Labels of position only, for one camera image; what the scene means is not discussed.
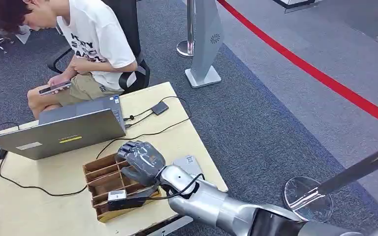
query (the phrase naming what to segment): cardboard box organizer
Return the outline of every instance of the cardboard box organizer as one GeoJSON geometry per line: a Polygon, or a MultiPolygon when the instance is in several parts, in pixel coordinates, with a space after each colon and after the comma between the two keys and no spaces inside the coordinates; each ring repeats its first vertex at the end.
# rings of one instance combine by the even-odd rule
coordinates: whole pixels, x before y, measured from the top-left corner
{"type": "MultiPolygon", "coordinates": [[[[127,196],[135,194],[146,187],[135,182],[120,170],[129,166],[128,162],[115,161],[115,154],[99,158],[98,160],[83,165],[88,190],[92,193],[92,206],[96,211],[98,221],[106,223],[108,220],[125,214],[135,208],[108,211],[108,192],[113,190],[126,190],[127,196]]],[[[160,196],[160,190],[153,193],[151,197],[160,196]]]]}

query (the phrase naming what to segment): person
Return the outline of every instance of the person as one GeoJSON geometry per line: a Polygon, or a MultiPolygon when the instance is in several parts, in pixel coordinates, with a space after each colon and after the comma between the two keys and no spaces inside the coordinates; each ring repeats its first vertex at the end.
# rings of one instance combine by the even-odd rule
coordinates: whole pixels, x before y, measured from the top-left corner
{"type": "MultiPolygon", "coordinates": [[[[0,0],[0,29],[19,32],[59,25],[74,51],[67,69],[27,93],[28,105],[38,119],[42,111],[120,94],[119,77],[137,70],[137,62],[112,9],[101,0],[0,0]],[[71,80],[69,89],[40,95],[39,91],[71,80]]],[[[129,87],[136,80],[132,73],[129,87]]]]}

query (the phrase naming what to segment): black glove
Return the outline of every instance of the black glove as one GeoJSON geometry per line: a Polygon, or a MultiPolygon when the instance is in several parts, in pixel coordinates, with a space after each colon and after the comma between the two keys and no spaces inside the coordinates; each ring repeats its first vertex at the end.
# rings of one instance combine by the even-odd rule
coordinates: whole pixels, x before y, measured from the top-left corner
{"type": "Polygon", "coordinates": [[[121,173],[144,186],[157,182],[156,177],[166,161],[160,152],[148,142],[127,142],[118,150],[117,162],[125,159],[130,166],[121,169],[121,173]]]}

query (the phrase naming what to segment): red line on floor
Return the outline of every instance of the red line on floor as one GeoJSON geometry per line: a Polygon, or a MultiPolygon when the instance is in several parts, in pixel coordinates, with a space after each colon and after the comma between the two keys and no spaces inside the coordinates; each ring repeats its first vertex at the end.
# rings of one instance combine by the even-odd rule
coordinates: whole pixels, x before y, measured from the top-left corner
{"type": "Polygon", "coordinates": [[[287,58],[290,62],[301,68],[303,71],[307,72],[309,75],[332,89],[334,92],[338,93],[348,101],[352,102],[354,105],[358,106],[365,112],[369,113],[373,117],[378,119],[378,106],[371,103],[364,97],[358,95],[356,92],[350,90],[346,86],[340,84],[338,81],[334,80],[333,78],[329,77],[322,71],[318,70],[311,64],[307,63],[302,58],[295,55],[293,52],[289,51],[285,48],[282,44],[278,43],[274,39],[272,39],[269,35],[255,26],[252,22],[250,22],[246,17],[244,17],[240,12],[238,12],[234,7],[232,7],[227,1],[225,0],[217,0],[229,13],[231,13],[237,20],[239,20],[245,27],[247,27],[251,32],[257,35],[261,40],[267,43],[270,47],[278,51],[282,54],[285,58],[287,58]]]}

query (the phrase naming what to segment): khaki shorts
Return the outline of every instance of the khaki shorts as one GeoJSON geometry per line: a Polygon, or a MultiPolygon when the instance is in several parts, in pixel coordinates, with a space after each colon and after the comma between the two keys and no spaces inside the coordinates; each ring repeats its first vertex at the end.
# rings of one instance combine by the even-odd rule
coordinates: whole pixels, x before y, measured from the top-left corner
{"type": "Polygon", "coordinates": [[[113,94],[121,94],[123,91],[110,90],[105,86],[99,84],[92,77],[91,73],[76,75],[71,79],[71,86],[69,89],[59,91],[56,94],[62,106],[73,103],[94,100],[98,97],[109,96],[113,94]]]}

